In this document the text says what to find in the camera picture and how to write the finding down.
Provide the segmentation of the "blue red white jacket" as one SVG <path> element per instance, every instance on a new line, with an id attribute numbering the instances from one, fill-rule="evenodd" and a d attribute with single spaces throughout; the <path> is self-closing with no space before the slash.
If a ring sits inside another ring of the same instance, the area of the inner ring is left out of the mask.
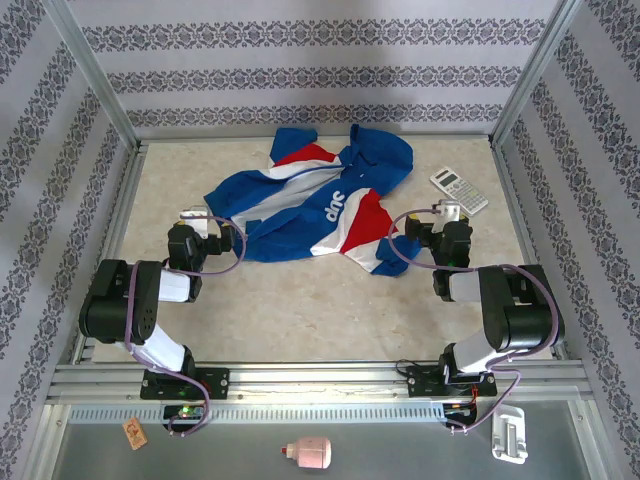
<path id="1" fill-rule="evenodd" d="M 270 167 L 235 173 L 205 195 L 245 235 L 236 253 L 261 263 L 342 254 L 373 275 L 401 275 L 421 247 L 393 227 L 381 200 L 412 172 L 412 147 L 357 124 L 338 153 L 317 140 L 313 129 L 280 128 Z"/>

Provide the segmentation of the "white scientific calculator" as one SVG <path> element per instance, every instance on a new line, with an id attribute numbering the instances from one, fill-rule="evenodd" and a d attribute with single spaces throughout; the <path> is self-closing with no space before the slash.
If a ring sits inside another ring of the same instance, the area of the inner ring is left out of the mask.
<path id="1" fill-rule="evenodd" d="M 449 199 L 457 201 L 468 216 L 478 214 L 489 204 L 488 199 L 476 187 L 449 167 L 438 170 L 430 180 Z"/>

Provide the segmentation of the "circuit board with green light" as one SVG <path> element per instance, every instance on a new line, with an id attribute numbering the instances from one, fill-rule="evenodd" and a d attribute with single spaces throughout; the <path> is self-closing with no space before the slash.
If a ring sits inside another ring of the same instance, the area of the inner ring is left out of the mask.
<path id="1" fill-rule="evenodd" d="M 201 419 L 205 409 L 202 405 L 186 404 L 186 405 L 168 405 L 164 407 L 163 419 L 182 420 L 182 421 L 198 421 Z"/>

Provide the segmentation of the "small orange printed card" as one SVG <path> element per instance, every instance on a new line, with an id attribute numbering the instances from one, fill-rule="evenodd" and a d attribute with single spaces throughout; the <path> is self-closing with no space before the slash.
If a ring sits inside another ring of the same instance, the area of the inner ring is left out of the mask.
<path id="1" fill-rule="evenodd" d="M 123 424 L 123 429 L 133 451 L 148 443 L 147 436 L 137 418 L 130 418 Z"/>

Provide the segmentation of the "pink plastic bottle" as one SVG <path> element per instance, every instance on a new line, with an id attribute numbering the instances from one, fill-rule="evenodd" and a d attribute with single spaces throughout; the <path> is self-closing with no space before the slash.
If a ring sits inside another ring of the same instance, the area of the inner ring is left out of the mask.
<path id="1" fill-rule="evenodd" d="M 327 469 L 332 460 L 332 444 L 327 437 L 301 437 L 283 446 L 281 453 L 300 468 Z"/>

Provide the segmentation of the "aluminium table edge rail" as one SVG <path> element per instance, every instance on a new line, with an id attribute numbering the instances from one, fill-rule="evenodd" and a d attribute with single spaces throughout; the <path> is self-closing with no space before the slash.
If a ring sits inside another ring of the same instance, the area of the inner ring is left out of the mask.
<path id="1" fill-rule="evenodd" d="M 120 251 L 134 200 L 134 190 L 144 164 L 142 144 L 129 155 L 114 190 L 113 202 L 95 267 L 104 259 L 115 258 Z"/>
<path id="2" fill-rule="evenodd" d="M 514 203 L 517 229 L 522 240 L 522 250 L 527 264 L 540 264 L 550 285 L 551 293 L 564 322 L 564 339 L 553 347 L 553 355 L 561 360 L 576 359 L 569 347 L 572 320 L 571 304 L 562 276 L 559 275 L 548 231 L 535 200 L 533 186 L 524 166 L 516 141 L 507 139 L 496 149 L 499 166 L 507 182 L 506 190 Z"/>

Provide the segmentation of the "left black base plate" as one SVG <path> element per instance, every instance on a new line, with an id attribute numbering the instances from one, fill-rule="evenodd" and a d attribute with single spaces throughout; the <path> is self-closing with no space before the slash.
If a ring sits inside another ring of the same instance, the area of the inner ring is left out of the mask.
<path id="1" fill-rule="evenodd" d="M 226 368 L 197 367 L 194 380 L 202 385 L 212 400 L 225 400 L 230 371 Z M 200 388 L 167 374 L 144 371 L 140 398 L 143 400 L 202 401 Z"/>

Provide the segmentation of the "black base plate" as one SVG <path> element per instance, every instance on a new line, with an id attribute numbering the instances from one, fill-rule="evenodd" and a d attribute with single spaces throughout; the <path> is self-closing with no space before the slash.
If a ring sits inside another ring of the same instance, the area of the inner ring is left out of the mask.
<path id="1" fill-rule="evenodd" d="M 226 368 L 197 367 L 194 380 L 202 385 L 212 400 L 225 400 L 230 371 Z M 167 374 L 144 371 L 140 398 L 143 400 L 202 401 L 200 388 Z"/>
<path id="2" fill-rule="evenodd" d="M 406 368 L 410 397 L 495 397 L 495 377 L 490 373 L 453 374 L 437 365 L 410 365 Z"/>

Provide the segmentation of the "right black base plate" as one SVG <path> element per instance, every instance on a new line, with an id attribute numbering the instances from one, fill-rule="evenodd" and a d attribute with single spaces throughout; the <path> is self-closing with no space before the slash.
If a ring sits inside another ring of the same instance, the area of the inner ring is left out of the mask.
<path id="1" fill-rule="evenodd" d="M 490 373 L 453 374 L 437 365 L 410 365 L 406 368 L 410 397 L 495 397 L 495 377 Z"/>

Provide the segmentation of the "aluminium mounting rail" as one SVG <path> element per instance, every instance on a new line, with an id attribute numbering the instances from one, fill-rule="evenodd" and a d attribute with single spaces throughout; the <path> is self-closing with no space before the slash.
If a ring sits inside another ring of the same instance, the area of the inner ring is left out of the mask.
<path id="1" fill-rule="evenodd" d="M 230 371 L 230 403 L 328 404 L 404 402 L 406 378 L 392 362 L 222 363 Z M 523 360 L 512 368 L 522 378 L 516 401 L 592 400 L 593 389 L 580 361 Z M 140 403 L 144 368 L 133 363 L 85 363 L 55 369 L 45 402 L 56 404 Z"/>

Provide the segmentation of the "aluminium frame post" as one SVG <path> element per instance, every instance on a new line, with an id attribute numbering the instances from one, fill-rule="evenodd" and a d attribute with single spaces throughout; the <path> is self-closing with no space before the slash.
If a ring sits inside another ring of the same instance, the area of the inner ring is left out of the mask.
<path id="1" fill-rule="evenodd" d="M 526 61 L 515 88 L 504 105 L 491 134 L 489 142 L 492 149 L 501 146 L 509 134 L 512 125 L 524 108 L 533 88 L 544 73 L 555 49 L 573 22 L 584 0 L 558 0 L 540 39 Z"/>
<path id="2" fill-rule="evenodd" d="M 130 151 L 137 151 L 140 140 L 134 127 L 67 1 L 41 2 L 125 145 Z"/>

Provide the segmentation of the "white plastic bracket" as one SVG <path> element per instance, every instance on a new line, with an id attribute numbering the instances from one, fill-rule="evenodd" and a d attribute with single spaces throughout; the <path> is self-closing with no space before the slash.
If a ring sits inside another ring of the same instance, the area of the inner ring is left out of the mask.
<path id="1" fill-rule="evenodd" d="M 522 465 L 528 458 L 523 409 L 502 404 L 492 414 L 491 451 L 495 459 Z"/>

